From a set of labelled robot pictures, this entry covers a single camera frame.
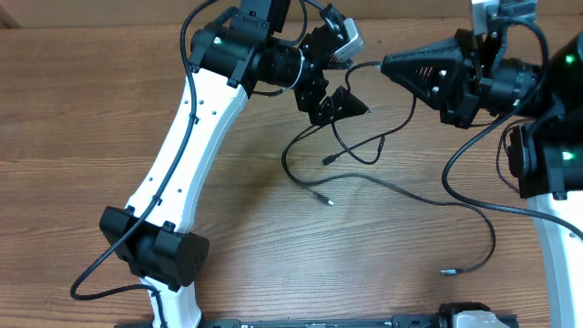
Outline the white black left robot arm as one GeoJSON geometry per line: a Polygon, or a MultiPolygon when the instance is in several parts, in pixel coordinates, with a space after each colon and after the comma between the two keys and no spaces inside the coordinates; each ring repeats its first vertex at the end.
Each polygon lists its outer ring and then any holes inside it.
{"type": "Polygon", "coordinates": [[[288,10],[286,1],[243,1],[180,39],[186,78],[177,115],[127,204],[101,216],[102,233],[148,293],[154,327],[202,322],[195,282],[210,244],[192,232],[195,212],[220,145],[256,84],[292,91],[315,126],[365,111],[344,87],[328,94],[323,75],[350,67],[363,49],[355,22],[334,5],[319,5],[321,26],[282,40],[288,10]]]}

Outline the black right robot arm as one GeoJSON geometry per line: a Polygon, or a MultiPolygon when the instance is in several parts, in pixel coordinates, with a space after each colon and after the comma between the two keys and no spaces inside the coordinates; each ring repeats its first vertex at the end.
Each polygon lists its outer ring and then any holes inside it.
{"type": "Polygon", "coordinates": [[[445,165],[442,183],[457,200],[528,216],[537,230],[547,280],[551,324],[582,324],[582,37],[550,56],[534,32],[541,65],[505,56],[506,33],[483,37],[458,30],[435,44],[387,55],[382,73],[440,113],[443,123],[469,128],[478,110],[523,122],[507,132],[508,165],[527,208],[486,203],[453,190],[450,170],[485,136],[480,132],[445,165]]]}

